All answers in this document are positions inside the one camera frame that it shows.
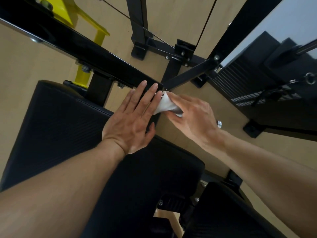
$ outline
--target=forearm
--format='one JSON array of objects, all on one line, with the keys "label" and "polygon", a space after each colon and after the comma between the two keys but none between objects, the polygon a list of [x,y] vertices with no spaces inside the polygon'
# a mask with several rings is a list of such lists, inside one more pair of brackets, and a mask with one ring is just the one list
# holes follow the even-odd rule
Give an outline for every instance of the forearm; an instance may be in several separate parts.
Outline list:
[{"label": "forearm", "polygon": [[111,141],[0,194],[3,237],[78,237],[124,151]]},{"label": "forearm", "polygon": [[289,228],[315,237],[317,172],[220,132],[219,149],[209,151],[236,172]]}]

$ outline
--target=yellow metal frame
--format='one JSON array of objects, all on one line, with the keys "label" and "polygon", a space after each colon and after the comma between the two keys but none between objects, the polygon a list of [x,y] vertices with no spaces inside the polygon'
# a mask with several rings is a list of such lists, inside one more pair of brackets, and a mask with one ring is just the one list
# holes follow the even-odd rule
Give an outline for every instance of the yellow metal frame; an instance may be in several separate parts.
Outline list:
[{"label": "yellow metal frame", "polygon": [[[102,45],[105,36],[110,36],[107,30],[99,25],[94,19],[92,19],[87,13],[80,9],[74,0],[47,0],[53,6],[54,18],[61,21],[71,28],[75,28],[78,15],[81,16],[85,21],[97,29],[97,34],[95,36],[94,42],[99,46]],[[84,73],[81,69],[81,65],[78,66],[77,75],[74,83],[87,88],[87,84],[90,78],[90,72]]]}]

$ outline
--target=wipe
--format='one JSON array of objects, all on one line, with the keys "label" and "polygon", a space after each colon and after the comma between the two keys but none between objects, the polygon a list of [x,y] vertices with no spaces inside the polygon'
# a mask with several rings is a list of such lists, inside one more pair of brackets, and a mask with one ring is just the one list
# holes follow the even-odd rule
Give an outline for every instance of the wipe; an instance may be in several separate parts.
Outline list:
[{"label": "wipe", "polygon": [[155,114],[158,114],[160,112],[164,112],[164,111],[171,111],[173,113],[175,113],[177,116],[182,117],[183,116],[183,111],[180,109],[180,107],[178,107],[176,104],[174,104],[170,98],[168,97],[166,91],[164,91],[162,93],[162,98],[161,101],[156,109],[156,111],[154,112]]}]

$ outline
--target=floor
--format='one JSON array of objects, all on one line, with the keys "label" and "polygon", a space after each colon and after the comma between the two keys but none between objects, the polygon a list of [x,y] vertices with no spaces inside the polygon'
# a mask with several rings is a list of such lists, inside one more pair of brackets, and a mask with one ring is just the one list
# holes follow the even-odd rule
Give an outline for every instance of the floor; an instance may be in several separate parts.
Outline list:
[{"label": "floor", "polygon": [[[128,15],[125,0],[107,1]],[[217,0],[198,43],[196,55],[208,57],[245,1]],[[168,64],[166,59],[151,52],[146,54],[143,61],[130,56],[133,47],[130,40],[132,29],[126,17],[98,0],[75,0],[75,2],[110,32],[111,36],[106,37],[102,45],[104,48],[157,81],[161,80]],[[171,45],[176,43],[177,38],[196,44],[213,3],[214,0],[147,0],[149,30]],[[56,82],[74,80],[77,65],[70,57],[45,45],[36,44],[28,37],[6,26],[0,25],[0,30],[0,69],[2,71],[0,173],[2,173],[37,81],[42,79]],[[79,20],[76,30],[90,39],[94,38],[94,29],[84,20]],[[180,72],[186,70],[187,68],[183,67]],[[128,90],[128,88],[118,89],[114,85],[105,108],[115,111]],[[209,84],[197,89],[191,83],[186,83],[174,92],[207,101],[212,106],[216,118],[223,122],[223,129],[233,135],[317,170],[316,142],[266,132],[256,139],[249,138],[242,131],[248,119]],[[157,125],[157,134],[199,157],[205,162],[207,170],[226,176],[228,167],[187,139],[164,116],[161,116]],[[287,237],[297,237],[270,212],[245,183],[241,188],[254,208],[267,220]]]}]

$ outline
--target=hand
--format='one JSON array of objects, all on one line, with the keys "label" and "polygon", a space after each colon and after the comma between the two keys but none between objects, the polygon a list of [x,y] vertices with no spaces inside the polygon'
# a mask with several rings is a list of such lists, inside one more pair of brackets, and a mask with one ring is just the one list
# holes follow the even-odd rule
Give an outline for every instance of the hand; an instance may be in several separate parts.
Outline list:
[{"label": "hand", "polygon": [[183,111],[182,117],[171,111],[164,112],[176,128],[208,152],[211,146],[218,146],[220,129],[210,105],[187,95],[175,95],[171,92],[167,92],[167,95]]},{"label": "hand", "polygon": [[144,80],[136,90],[130,90],[102,131],[102,140],[113,140],[123,149],[125,155],[146,147],[155,135],[154,123],[150,125],[149,132],[145,131],[161,100],[162,92],[158,91],[154,96],[158,88],[155,83],[140,100],[146,83]]}]

